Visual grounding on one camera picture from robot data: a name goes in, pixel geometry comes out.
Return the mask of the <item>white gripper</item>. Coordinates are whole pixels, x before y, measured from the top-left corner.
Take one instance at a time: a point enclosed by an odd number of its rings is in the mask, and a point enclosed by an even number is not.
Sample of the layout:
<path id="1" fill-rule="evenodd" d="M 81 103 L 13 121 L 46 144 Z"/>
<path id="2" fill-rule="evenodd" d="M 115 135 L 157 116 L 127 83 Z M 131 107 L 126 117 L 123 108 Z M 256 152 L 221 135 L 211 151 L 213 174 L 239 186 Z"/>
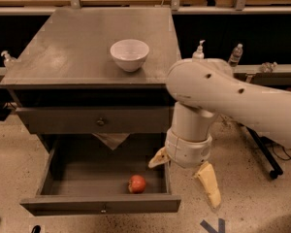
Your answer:
<path id="1" fill-rule="evenodd" d="M 217 208 L 221 203 L 221 194 L 218 188 L 216 175 L 212 165 L 207 162 L 210 157 L 212 137 L 208 136 L 202 142 L 189 142 L 181 139 L 172 132 L 167 131 L 165 147 L 161 148 L 148 162 L 149 168 L 174 161 L 182 168 L 196 168 L 199 170 L 194 174 L 194 178 L 202 184 L 205 193 L 210 199 L 210 203 Z"/>

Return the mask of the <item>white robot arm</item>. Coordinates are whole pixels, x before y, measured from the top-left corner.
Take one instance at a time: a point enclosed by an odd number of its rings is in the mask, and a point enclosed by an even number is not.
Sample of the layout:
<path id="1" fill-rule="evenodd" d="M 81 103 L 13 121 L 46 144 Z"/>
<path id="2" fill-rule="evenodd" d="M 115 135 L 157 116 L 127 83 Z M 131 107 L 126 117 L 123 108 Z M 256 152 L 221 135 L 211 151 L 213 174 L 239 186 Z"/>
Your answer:
<path id="1" fill-rule="evenodd" d="M 165 146 L 148 166 L 175 162 L 195 168 L 211 205 L 221 195 L 213 167 L 208 163 L 212 137 L 210 126 L 219 114 L 291 149 L 291 91 L 239 81 L 221 59 L 183 59 L 168 72 L 166 87 L 176 100 L 172 126 Z"/>

